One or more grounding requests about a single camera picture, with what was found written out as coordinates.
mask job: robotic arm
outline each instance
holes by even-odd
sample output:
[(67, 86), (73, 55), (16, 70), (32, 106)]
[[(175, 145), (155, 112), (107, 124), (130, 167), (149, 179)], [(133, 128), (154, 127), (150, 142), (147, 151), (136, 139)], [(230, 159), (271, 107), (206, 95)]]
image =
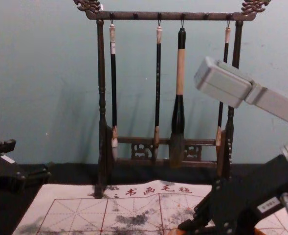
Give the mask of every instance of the robotic arm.
[[(261, 86), (237, 68), (206, 57), (195, 75), (196, 88), (237, 108), (244, 100), (288, 122), (288, 96)], [(255, 225), (285, 207), (288, 212), (288, 144), (281, 155), (240, 181), (218, 179), (195, 207), (184, 234), (254, 235)], [(205, 227), (213, 220), (215, 227)]]
[(46, 184), (50, 177), (49, 165), (36, 171), (26, 172), (6, 153), (14, 150), (15, 140), (0, 142), (0, 190), (20, 193), (27, 187)]

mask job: black brush handle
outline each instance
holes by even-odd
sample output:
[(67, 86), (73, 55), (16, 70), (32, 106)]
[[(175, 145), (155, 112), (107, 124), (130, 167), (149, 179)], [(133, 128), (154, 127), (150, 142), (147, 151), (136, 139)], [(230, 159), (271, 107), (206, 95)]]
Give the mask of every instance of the black brush handle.
[(161, 79), (161, 36), (162, 28), (157, 28), (157, 62), (156, 62), (156, 91), (155, 91), (155, 126), (159, 126), (160, 110), (160, 79)]
[[(230, 38), (230, 27), (227, 27), (225, 30), (225, 44), (224, 44), (224, 57), (223, 61), (227, 63), (227, 56), (228, 56), (228, 43)], [(223, 103), (220, 102), (219, 105), (219, 117), (218, 117), (218, 127), (222, 126), (222, 116), (223, 116)]]
[(116, 69), (115, 69), (115, 26), (110, 25), (111, 86), (112, 86), (112, 126), (117, 125), (116, 110)]

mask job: hook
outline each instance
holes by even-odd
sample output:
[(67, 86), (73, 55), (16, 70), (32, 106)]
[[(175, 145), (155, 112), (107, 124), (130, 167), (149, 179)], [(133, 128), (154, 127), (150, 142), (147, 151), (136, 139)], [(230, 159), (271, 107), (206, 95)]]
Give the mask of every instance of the hook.
[(160, 26), (161, 25), (161, 13), (159, 12), (158, 13), (158, 26)]
[(228, 14), (226, 16), (226, 19), (227, 19), (227, 27), (230, 27), (230, 23), (231, 23), (231, 18), (232, 18), (233, 14)]
[(203, 15), (203, 19), (204, 20), (207, 20), (209, 18), (209, 13), (205, 13), (204, 15)]
[(113, 18), (114, 18), (114, 13), (113, 13), (113, 12), (110, 12), (110, 21), (111, 21), (111, 24), (113, 24)]
[(182, 15), (181, 15), (182, 28), (184, 28), (184, 19), (185, 19), (185, 13), (182, 13)]
[(137, 20), (138, 19), (138, 14), (136, 12), (133, 13), (134, 19)]

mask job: gray ink marks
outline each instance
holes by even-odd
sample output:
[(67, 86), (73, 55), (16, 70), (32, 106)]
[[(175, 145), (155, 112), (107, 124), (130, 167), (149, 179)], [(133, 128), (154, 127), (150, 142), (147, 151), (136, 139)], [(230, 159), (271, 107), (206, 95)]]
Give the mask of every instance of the gray ink marks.
[(70, 232), (69, 235), (84, 235), (85, 232), (82, 232), (82, 231), (73, 231), (73, 232)]
[(168, 185), (168, 186), (175, 185), (175, 183), (173, 183), (173, 182), (167, 182), (167, 181), (160, 181), (160, 182), (163, 183), (164, 185)]
[(185, 208), (184, 210), (177, 210), (177, 212), (172, 214), (167, 220), (171, 224), (178, 225), (187, 219), (193, 219), (193, 214), (193, 209)]
[[(114, 232), (110, 235), (146, 235), (148, 231), (146, 230), (127, 230), (127, 229), (121, 229), (120, 227), (113, 227)], [(154, 235), (163, 235), (162, 229), (159, 231), (154, 231)]]
[(118, 211), (119, 211), (119, 208), (118, 208), (118, 203), (117, 203), (117, 201), (116, 201), (116, 200), (113, 200), (112, 202), (113, 202), (113, 209), (112, 209), (112, 211), (113, 211), (113, 212), (118, 212)]
[(118, 186), (112, 186), (112, 185), (109, 185), (109, 186), (107, 186), (107, 188), (106, 189), (109, 189), (109, 190), (119, 190), (119, 188), (118, 188)]
[(122, 223), (122, 224), (132, 224), (132, 225), (142, 225), (145, 224), (148, 220), (147, 214), (149, 211), (145, 211), (142, 214), (138, 214), (137, 216), (122, 216), (118, 215), (115, 219), (116, 222)]
[(20, 233), (21, 235), (33, 235), (36, 234), (38, 229), (41, 226), (41, 222), (44, 219), (44, 217), (39, 217), (36, 221), (34, 221), (34, 223), (32, 224), (26, 224), (21, 226), (18, 229), (18, 233)]

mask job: teal wall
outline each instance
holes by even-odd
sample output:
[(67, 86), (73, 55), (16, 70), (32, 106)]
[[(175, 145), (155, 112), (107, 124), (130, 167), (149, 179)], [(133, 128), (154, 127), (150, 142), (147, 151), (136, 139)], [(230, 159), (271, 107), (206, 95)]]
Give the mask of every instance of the teal wall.
[[(105, 10), (240, 11), (238, 0), (103, 0)], [(119, 135), (152, 137), (155, 110), (157, 22), (116, 21)], [(180, 22), (162, 22), (160, 135), (171, 134)], [(213, 139), (216, 100), (194, 88), (204, 56), (222, 58), (225, 22), (185, 22), (186, 138)], [(235, 24), (231, 24), (229, 60)], [(107, 122), (111, 123), (109, 22), (104, 25)], [(288, 4), (273, 0), (244, 23), (240, 68), (265, 86), (288, 93)], [(96, 23), (72, 0), (0, 1), (0, 140), (15, 138), (9, 155), (19, 163), (98, 159)], [(235, 163), (264, 163), (288, 141), (288, 123), (243, 104), (234, 117)], [(120, 157), (129, 146), (119, 147)], [(160, 156), (168, 156), (166, 147)], [(203, 148), (203, 159), (215, 158)]]

